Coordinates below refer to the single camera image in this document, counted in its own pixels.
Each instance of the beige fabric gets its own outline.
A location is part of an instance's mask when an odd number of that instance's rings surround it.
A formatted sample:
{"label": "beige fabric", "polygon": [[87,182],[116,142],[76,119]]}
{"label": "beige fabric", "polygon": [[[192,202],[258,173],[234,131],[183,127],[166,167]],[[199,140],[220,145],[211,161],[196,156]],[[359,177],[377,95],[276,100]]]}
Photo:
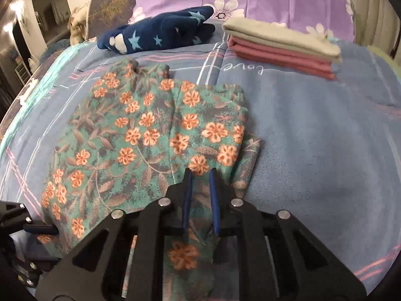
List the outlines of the beige fabric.
{"label": "beige fabric", "polygon": [[68,29],[71,32],[70,45],[82,43],[86,35],[86,14],[88,4],[83,4],[80,8],[75,8],[68,21]]}
{"label": "beige fabric", "polygon": [[[388,0],[352,0],[356,13],[355,42],[373,45],[389,54],[393,49],[400,19]],[[401,48],[398,49],[396,61],[401,64]]]}
{"label": "beige fabric", "polygon": [[325,38],[253,19],[233,17],[223,24],[223,29],[230,35],[251,42],[318,55],[330,60],[339,59],[341,54],[340,48]]}

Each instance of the blue gripper pad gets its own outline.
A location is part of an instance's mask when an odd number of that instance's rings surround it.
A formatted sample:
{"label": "blue gripper pad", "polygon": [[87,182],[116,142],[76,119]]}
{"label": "blue gripper pad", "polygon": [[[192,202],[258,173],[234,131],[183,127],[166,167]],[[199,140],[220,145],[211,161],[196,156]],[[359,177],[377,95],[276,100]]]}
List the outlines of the blue gripper pad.
{"label": "blue gripper pad", "polygon": [[213,227],[215,228],[215,234],[218,236],[220,234],[220,205],[219,199],[217,198],[216,178],[214,171],[210,171],[209,174],[209,189],[210,198],[212,201]]}
{"label": "blue gripper pad", "polygon": [[187,169],[185,175],[188,175],[188,178],[185,189],[184,209],[182,210],[182,227],[184,230],[187,230],[189,226],[189,211],[191,209],[192,199],[192,171]]}

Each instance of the black metal bracket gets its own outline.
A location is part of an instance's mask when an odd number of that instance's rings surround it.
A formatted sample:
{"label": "black metal bracket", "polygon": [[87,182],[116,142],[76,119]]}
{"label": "black metal bracket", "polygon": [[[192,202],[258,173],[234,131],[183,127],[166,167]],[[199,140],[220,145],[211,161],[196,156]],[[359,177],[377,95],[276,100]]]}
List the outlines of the black metal bracket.
{"label": "black metal bracket", "polygon": [[123,281],[135,235],[129,275],[130,301],[162,299],[164,236],[181,236],[188,227],[192,172],[166,196],[145,209],[126,214],[114,210],[69,252],[38,285],[39,301],[124,300]]}
{"label": "black metal bracket", "polygon": [[363,284],[294,215],[258,211],[210,174],[213,225],[237,236],[240,301],[358,301]]}

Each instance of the white flower print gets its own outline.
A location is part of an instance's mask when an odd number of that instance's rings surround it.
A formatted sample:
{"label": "white flower print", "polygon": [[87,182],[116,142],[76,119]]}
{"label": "white flower print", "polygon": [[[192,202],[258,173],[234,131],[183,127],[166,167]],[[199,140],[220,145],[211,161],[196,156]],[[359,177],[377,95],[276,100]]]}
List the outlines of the white flower print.
{"label": "white flower print", "polygon": [[334,37],[333,31],[330,29],[325,30],[324,26],[321,23],[318,23],[316,25],[316,28],[313,28],[311,26],[306,26],[306,31],[312,35],[316,35],[321,38]]}
{"label": "white flower print", "polygon": [[278,23],[278,22],[272,22],[272,25],[280,26],[280,27],[287,27],[287,24],[285,22]]}
{"label": "white flower print", "polygon": [[136,23],[142,19],[145,19],[146,16],[144,14],[144,10],[142,7],[138,7],[134,10],[134,12],[132,13],[132,17],[128,20],[129,24],[133,24]]}
{"label": "white flower print", "polygon": [[216,0],[214,5],[204,4],[204,6],[211,6],[213,8],[213,19],[227,20],[231,17],[245,17],[244,9],[234,10],[238,7],[237,0],[230,0],[226,4],[224,4],[224,0]]}
{"label": "white flower print", "polygon": [[345,4],[345,8],[349,15],[352,16],[354,14],[354,11],[352,10],[352,6],[351,6],[351,0],[347,0],[347,3]]}

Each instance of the green floral cloth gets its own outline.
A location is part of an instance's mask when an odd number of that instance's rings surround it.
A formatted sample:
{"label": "green floral cloth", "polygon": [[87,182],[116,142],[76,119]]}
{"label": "green floral cloth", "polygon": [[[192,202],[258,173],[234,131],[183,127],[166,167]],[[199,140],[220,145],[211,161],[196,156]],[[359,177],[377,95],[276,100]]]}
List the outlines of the green floral cloth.
{"label": "green floral cloth", "polygon": [[243,102],[239,86],[175,81],[166,65],[113,65],[75,109],[57,143],[42,205],[60,235],[40,240],[51,254],[65,254],[112,210],[141,210],[163,197],[189,167],[190,229],[183,238],[166,238],[164,300],[204,298],[213,287],[217,241],[209,171],[216,167],[243,197],[259,151],[260,141],[245,134]]}

